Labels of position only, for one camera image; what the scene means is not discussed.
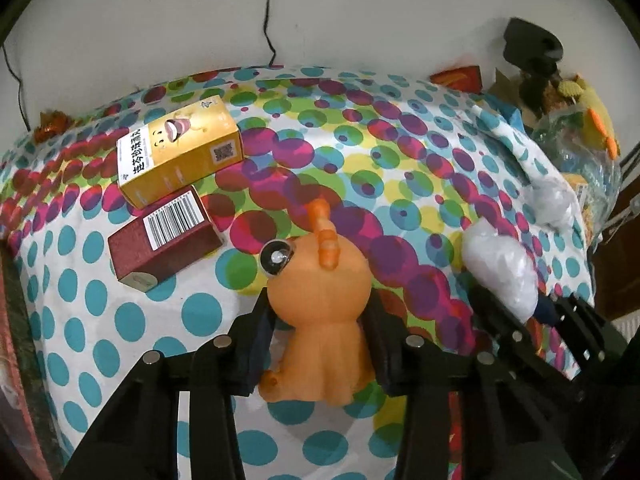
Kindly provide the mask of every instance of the barcode sticker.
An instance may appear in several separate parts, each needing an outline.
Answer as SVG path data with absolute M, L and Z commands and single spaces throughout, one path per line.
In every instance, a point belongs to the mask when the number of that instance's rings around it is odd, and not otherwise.
M 588 184 L 580 183 L 575 186 L 575 195 L 578 197 L 578 205 L 580 206 L 580 211 L 584 209 L 584 202 L 587 199 L 588 190 Z
M 211 158 L 215 164 L 234 158 L 237 153 L 236 142 L 233 139 L 211 147 Z
M 143 221 L 146 236 L 155 251 L 204 222 L 204 217 L 193 194 L 188 191 L 149 214 Z

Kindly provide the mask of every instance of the toy eye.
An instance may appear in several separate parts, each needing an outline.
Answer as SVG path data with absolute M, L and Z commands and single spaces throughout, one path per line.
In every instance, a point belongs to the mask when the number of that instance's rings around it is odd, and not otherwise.
M 271 240 L 260 250 L 260 267 L 269 278 L 282 272 L 294 253 L 293 244 L 286 240 Z

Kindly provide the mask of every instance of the barcode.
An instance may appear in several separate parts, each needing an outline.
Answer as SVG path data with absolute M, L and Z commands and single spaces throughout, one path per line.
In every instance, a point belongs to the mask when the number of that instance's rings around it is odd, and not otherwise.
M 154 251 L 201 222 L 204 222 L 204 217 L 191 191 L 144 218 L 146 236 Z
M 216 164 L 236 156 L 236 143 L 233 140 L 225 144 L 217 144 L 211 149 L 211 156 Z

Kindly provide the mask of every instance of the qr code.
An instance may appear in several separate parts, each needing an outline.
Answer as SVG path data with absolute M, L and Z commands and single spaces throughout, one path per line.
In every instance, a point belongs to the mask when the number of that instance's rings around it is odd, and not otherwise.
M 236 156 L 236 144 L 233 141 L 227 142 L 226 144 L 219 144 L 211 149 L 211 153 L 216 163 L 223 162 Z

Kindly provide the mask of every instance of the clear plastic bag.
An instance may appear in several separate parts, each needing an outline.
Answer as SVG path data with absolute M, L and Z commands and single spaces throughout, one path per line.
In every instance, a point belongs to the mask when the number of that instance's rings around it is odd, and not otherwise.
M 538 304 L 538 275 L 527 251 L 510 236 L 499 235 L 485 218 L 462 235 L 462 261 L 484 286 L 525 323 Z
M 585 111 L 581 105 L 556 110 L 540 119 L 531 139 L 574 188 L 590 244 L 600 235 L 616 204 L 622 174 L 606 149 L 585 141 L 582 130 Z
M 548 225 L 557 231 L 571 230 L 574 217 L 580 214 L 566 182 L 554 178 L 533 181 L 522 190 L 522 197 L 533 209 L 538 225 Z

